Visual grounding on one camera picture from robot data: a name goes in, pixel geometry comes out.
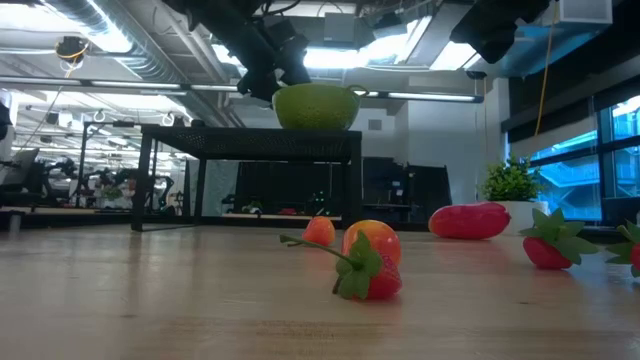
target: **plastic fruit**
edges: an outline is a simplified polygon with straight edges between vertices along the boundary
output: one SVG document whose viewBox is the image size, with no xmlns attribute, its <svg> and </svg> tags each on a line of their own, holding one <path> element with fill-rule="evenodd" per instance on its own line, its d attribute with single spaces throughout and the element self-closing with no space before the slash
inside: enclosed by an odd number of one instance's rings
<svg viewBox="0 0 640 360">
<path fill-rule="evenodd" d="M 640 269 L 640 244 L 634 245 L 633 250 L 631 250 L 631 264 L 636 269 Z"/>
<path fill-rule="evenodd" d="M 358 232 L 362 231 L 373 247 L 381 255 L 388 255 L 394 264 L 402 260 L 400 239 L 389 225 L 376 220 L 363 220 L 351 225 L 342 239 L 342 253 L 348 255 L 351 246 L 358 240 Z"/>
<path fill-rule="evenodd" d="M 316 244 L 329 246 L 336 239 L 336 229 L 331 220 L 324 216 L 317 216 L 309 221 L 302 238 Z"/>
<path fill-rule="evenodd" d="M 398 267 L 388 255 L 381 255 L 382 270 L 371 278 L 369 283 L 368 300 L 388 299 L 402 288 L 402 279 Z"/>
<path fill-rule="evenodd" d="M 582 254 L 595 254 L 598 248 L 578 234 L 583 222 L 564 222 L 562 209 L 545 215 L 533 209 L 534 227 L 520 234 L 526 236 L 524 247 L 531 262 L 541 269 L 567 269 L 572 264 L 582 264 Z"/>
<path fill-rule="evenodd" d="M 348 255 L 341 254 L 326 246 L 280 235 L 280 242 L 288 246 L 306 245 L 331 253 L 340 258 L 336 263 L 338 280 L 334 293 L 344 299 L 362 300 L 388 299 L 402 288 L 398 267 L 390 256 L 380 255 L 363 231 L 358 232 Z"/>
<path fill-rule="evenodd" d="M 511 221 L 496 203 L 445 206 L 429 219 L 429 231 L 450 239 L 484 240 L 500 235 Z"/>
<path fill-rule="evenodd" d="M 640 277 L 640 228 L 627 221 L 627 227 L 618 226 L 618 231 L 629 242 L 615 244 L 607 247 L 607 251 L 617 256 L 607 260 L 609 264 L 631 264 L 631 275 Z"/>
<path fill-rule="evenodd" d="M 560 251 L 540 238 L 528 237 L 524 239 L 522 246 L 529 260 L 540 269 L 561 270 L 568 269 L 572 265 L 571 261 L 560 254 Z"/>
</svg>

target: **metal rack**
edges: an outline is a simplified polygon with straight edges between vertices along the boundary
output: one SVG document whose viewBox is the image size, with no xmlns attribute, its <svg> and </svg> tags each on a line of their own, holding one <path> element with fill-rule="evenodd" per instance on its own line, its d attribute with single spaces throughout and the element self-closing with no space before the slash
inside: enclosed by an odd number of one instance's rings
<svg viewBox="0 0 640 360">
<path fill-rule="evenodd" d="M 207 160 L 317 161 L 343 166 L 343 227 L 360 220 L 362 212 L 362 133 L 279 129 L 176 128 L 142 126 L 138 179 L 131 229 L 143 230 L 145 176 L 149 173 L 153 140 L 200 160 L 194 225 L 200 223 Z"/>
</svg>

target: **red strawberry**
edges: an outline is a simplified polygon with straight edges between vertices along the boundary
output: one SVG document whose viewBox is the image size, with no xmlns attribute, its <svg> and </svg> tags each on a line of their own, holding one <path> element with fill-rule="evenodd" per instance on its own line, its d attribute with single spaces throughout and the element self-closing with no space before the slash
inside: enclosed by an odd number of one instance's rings
<svg viewBox="0 0 640 360">
<path fill-rule="evenodd" d="M 367 299 L 388 299 L 402 288 L 402 279 L 398 267 L 389 255 L 381 255 L 380 273 L 371 278 Z"/>
<path fill-rule="evenodd" d="M 302 238 L 312 243 L 329 246 L 336 239 L 336 229 L 329 218 L 317 216 L 309 221 Z"/>
<path fill-rule="evenodd" d="M 571 261 L 540 238 L 525 238 L 522 245 L 531 262 L 540 269 L 568 269 L 571 267 Z"/>
<path fill-rule="evenodd" d="M 631 263 L 636 269 L 640 270 L 640 244 L 635 244 L 633 250 L 631 250 Z"/>
</svg>

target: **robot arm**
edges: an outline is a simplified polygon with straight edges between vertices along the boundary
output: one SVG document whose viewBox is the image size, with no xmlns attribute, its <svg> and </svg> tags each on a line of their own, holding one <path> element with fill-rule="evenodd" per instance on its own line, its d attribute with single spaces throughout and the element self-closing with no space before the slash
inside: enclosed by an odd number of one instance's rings
<svg viewBox="0 0 640 360">
<path fill-rule="evenodd" d="M 276 69 L 284 71 L 280 80 L 288 85 L 311 82 L 303 64 L 308 40 L 296 34 L 287 20 L 274 25 L 272 28 L 278 29 L 275 32 L 266 28 L 261 19 L 253 19 L 262 5 L 266 4 L 268 9 L 271 0 L 163 1 L 187 16 L 190 31 L 202 24 L 247 68 L 247 74 L 238 83 L 240 93 L 271 102 L 280 89 Z"/>
</svg>

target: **potted plant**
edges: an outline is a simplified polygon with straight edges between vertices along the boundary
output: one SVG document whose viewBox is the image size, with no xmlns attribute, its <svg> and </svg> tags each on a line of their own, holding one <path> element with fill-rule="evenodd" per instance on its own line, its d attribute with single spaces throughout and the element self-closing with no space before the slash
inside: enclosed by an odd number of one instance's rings
<svg viewBox="0 0 640 360">
<path fill-rule="evenodd" d="M 533 200 L 542 186 L 535 180 L 539 170 L 530 174 L 530 167 L 529 159 L 519 160 L 514 156 L 506 163 L 488 167 L 488 178 L 481 190 L 488 201 L 504 206 L 511 215 L 509 226 L 502 232 L 505 235 L 518 236 L 520 230 L 533 227 L 533 209 L 549 213 L 548 203 Z"/>
</svg>

